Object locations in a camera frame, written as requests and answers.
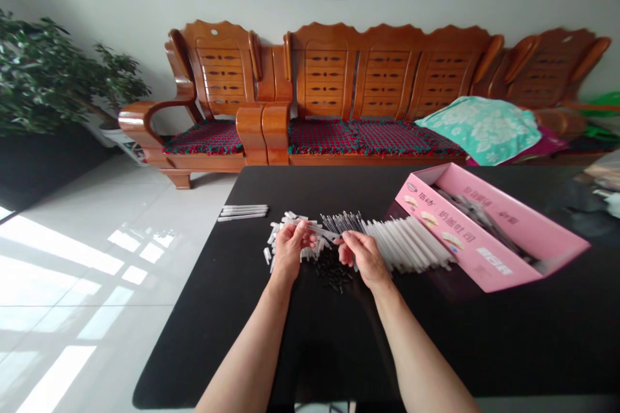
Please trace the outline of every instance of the forearm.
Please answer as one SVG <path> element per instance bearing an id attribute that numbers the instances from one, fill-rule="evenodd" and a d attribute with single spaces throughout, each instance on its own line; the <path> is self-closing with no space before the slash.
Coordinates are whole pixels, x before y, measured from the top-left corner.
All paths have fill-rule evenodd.
<path id="1" fill-rule="evenodd" d="M 252 316 L 198 402 L 196 412 L 267 410 L 292 285 L 270 279 Z"/>
<path id="2" fill-rule="evenodd" d="M 374 295 L 407 411 L 479 412 L 473 397 L 426 335 L 396 286 L 389 282 Z"/>

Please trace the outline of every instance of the black table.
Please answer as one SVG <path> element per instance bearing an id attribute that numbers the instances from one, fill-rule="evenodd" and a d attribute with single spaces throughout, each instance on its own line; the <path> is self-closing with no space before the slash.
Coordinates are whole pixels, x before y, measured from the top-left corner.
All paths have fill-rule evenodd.
<path id="1" fill-rule="evenodd" d="M 393 200 L 421 168 L 245 168 L 231 205 L 266 203 L 269 216 L 217 223 L 134 392 L 138 408 L 193 407 L 269 279 L 262 249 L 287 210 L 311 218 L 397 212 Z M 569 229 L 560 186 L 577 167 L 471 168 Z M 395 276 L 416 318 L 475 397 L 611 394 L 620 383 L 620 227 L 538 282 L 485 294 L 458 267 Z M 302 266 L 294 286 L 271 404 L 400 398 L 387 340 L 359 276 L 343 295 Z"/>

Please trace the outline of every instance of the sofa leg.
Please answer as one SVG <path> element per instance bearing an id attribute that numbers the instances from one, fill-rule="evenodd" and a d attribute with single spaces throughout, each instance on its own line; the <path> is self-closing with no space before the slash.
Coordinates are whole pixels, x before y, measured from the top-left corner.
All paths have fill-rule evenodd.
<path id="1" fill-rule="evenodd" d="M 176 185 L 177 190 L 190 190 L 192 185 L 189 181 L 189 174 L 164 173 Z"/>

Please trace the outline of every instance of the pink cardboard box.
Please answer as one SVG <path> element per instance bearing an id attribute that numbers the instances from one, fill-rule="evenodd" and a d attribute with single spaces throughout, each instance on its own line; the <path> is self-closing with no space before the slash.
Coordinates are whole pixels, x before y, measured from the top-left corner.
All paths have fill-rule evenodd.
<path id="1" fill-rule="evenodd" d="M 529 265 L 439 195 L 430 185 L 481 204 L 504 233 L 530 256 Z M 397 202 L 425 225 L 485 292 L 542 279 L 590 244 L 453 163 L 409 175 Z"/>

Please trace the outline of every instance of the white tile floor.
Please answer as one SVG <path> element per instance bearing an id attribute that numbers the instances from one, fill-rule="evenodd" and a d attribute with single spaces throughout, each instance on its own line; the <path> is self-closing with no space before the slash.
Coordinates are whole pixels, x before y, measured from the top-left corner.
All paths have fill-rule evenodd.
<path id="1" fill-rule="evenodd" d="M 136 411 L 134 387 L 236 180 L 196 177 L 179 191 L 118 156 L 0 225 L 0 412 Z M 489 413 L 618 406 L 609 396 L 479 403 Z"/>

